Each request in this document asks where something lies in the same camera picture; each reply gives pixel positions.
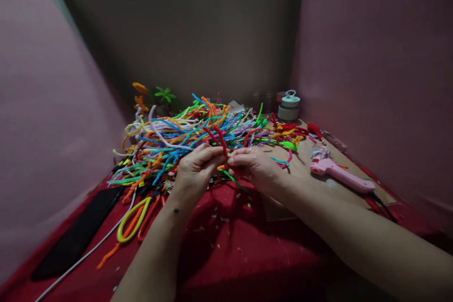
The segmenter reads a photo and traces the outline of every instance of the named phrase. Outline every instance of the left hand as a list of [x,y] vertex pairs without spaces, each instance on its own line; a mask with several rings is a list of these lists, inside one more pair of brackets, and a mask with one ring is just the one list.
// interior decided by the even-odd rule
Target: left hand
[[181,208],[192,212],[206,192],[212,174],[225,161],[222,151],[221,146],[203,143],[182,158],[168,199],[177,200]]

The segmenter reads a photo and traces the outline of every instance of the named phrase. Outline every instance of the forearm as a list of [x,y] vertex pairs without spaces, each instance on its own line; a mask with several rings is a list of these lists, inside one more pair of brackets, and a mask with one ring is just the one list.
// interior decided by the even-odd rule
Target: forearm
[[118,286],[113,302],[174,300],[176,269],[189,210],[181,209],[178,201],[169,197]]
[[451,298],[450,255],[389,220],[313,190],[295,177],[282,182],[276,198],[357,273],[401,300]]

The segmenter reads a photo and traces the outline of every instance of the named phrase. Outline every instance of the lid handle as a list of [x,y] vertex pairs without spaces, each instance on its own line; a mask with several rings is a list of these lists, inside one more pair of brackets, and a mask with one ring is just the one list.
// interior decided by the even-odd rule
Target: lid handle
[[295,95],[296,95],[296,91],[295,90],[288,90],[285,92],[286,96],[289,97],[289,98],[294,98]]

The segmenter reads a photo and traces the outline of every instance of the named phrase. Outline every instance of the black phone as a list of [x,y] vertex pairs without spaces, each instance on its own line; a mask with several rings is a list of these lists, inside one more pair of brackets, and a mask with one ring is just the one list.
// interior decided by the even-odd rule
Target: black phone
[[32,281],[58,277],[72,267],[82,257],[123,191],[123,186],[99,191],[31,274]]

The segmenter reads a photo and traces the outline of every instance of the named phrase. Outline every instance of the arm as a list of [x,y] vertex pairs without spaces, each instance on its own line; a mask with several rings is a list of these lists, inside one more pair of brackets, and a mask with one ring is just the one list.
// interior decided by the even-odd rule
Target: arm
[[296,214],[351,269],[400,300],[452,301],[453,257],[397,224],[282,171],[258,148],[233,152],[250,181]]
[[167,203],[151,225],[112,302],[173,301],[185,225],[206,192],[211,174],[225,161],[222,147],[202,144],[184,157]]

